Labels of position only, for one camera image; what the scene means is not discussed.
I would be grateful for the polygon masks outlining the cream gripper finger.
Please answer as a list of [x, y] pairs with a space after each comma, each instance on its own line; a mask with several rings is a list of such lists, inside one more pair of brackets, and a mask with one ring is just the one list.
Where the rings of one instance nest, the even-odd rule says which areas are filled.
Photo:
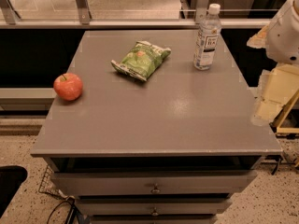
[[260, 75], [251, 122], [257, 126], [271, 123], [298, 90], [298, 64], [278, 63], [270, 72], [263, 71]]
[[264, 49], [267, 37], [268, 25], [265, 25], [257, 34], [247, 41], [247, 46], [254, 49]]

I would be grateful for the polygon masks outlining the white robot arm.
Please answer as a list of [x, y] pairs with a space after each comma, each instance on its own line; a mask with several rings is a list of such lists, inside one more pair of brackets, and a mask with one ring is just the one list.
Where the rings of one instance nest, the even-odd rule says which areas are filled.
[[267, 125], [299, 90], [299, 0], [287, 0], [247, 46], [265, 49], [277, 63], [270, 72], [262, 71], [251, 115], [254, 125]]

